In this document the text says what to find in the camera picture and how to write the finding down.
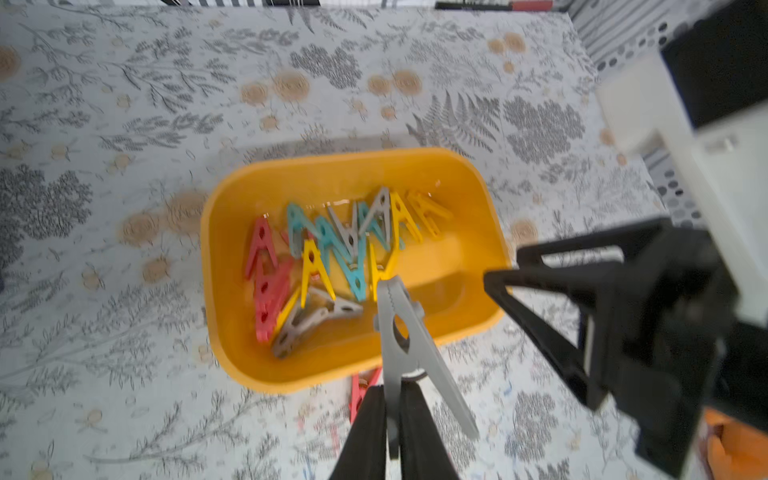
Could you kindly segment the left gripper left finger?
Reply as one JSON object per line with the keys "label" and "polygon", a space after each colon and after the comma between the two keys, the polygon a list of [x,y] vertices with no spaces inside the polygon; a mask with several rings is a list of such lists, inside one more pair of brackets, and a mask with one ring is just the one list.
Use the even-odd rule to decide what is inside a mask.
{"label": "left gripper left finger", "polygon": [[330,480],[386,477],[386,404],[382,386],[368,390],[340,452]]}

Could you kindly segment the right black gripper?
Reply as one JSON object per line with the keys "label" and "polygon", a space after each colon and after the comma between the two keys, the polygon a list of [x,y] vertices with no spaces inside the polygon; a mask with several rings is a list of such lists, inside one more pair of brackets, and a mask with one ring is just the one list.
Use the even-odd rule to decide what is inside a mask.
{"label": "right black gripper", "polygon": [[[603,247],[619,248],[623,260],[596,293],[585,267],[529,266],[543,265],[544,256]],[[613,395],[640,428],[638,457],[680,476],[707,407],[767,429],[767,330],[740,318],[737,287],[707,231],[655,218],[524,246],[516,261],[529,267],[484,273],[486,294],[584,407],[600,408],[602,387]],[[595,332],[592,348],[603,348],[604,359],[589,362],[586,325],[574,345],[510,287],[564,295],[581,309],[582,320],[595,293],[607,331]]]}

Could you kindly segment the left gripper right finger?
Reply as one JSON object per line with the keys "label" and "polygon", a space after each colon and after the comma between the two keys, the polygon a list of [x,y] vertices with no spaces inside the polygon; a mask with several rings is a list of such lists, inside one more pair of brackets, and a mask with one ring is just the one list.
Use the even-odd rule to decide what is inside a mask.
{"label": "left gripper right finger", "polygon": [[459,480],[420,386],[401,384],[399,447],[404,480]]}

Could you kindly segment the yellow plastic storage box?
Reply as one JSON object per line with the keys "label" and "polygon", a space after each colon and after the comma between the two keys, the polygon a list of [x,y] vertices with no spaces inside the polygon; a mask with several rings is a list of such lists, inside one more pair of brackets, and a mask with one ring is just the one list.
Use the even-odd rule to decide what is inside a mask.
{"label": "yellow plastic storage box", "polygon": [[509,263],[486,183],[442,148],[263,161],[201,218],[212,349],[239,384],[291,393],[381,362],[373,318],[399,277],[437,344],[502,318],[483,275]]}

